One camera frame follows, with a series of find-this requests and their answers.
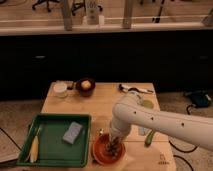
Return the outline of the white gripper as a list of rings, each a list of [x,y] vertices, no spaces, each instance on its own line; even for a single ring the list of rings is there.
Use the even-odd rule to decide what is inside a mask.
[[[126,131],[121,130],[114,125],[110,125],[109,127],[109,141],[111,144],[121,143],[126,138]]]

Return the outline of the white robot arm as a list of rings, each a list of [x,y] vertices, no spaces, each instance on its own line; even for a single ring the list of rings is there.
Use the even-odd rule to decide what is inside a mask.
[[[109,132],[125,139],[132,125],[145,127],[213,151],[213,118],[149,109],[142,97],[129,91],[113,106]]]

